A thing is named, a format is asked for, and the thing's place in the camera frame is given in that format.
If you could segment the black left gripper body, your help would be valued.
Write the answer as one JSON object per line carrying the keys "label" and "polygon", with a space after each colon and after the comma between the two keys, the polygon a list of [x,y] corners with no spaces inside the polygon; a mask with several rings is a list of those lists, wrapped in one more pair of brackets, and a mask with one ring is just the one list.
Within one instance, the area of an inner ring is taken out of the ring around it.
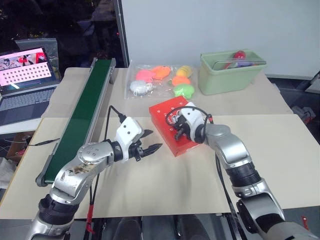
{"label": "black left gripper body", "polygon": [[143,148],[142,142],[140,140],[132,143],[128,149],[128,158],[134,158],[137,162],[140,161],[143,157],[147,155],[150,151],[150,148]]}

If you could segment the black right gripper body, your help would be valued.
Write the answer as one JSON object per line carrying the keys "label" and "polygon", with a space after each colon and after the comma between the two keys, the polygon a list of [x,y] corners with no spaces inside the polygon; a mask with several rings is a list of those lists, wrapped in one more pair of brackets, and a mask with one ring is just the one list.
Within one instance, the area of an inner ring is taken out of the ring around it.
{"label": "black right gripper body", "polygon": [[187,123],[186,118],[180,114],[177,114],[174,119],[175,123],[173,124],[173,128],[176,130],[176,133],[178,133],[179,130],[186,130],[186,138],[188,140],[191,140],[191,129],[189,124]]}

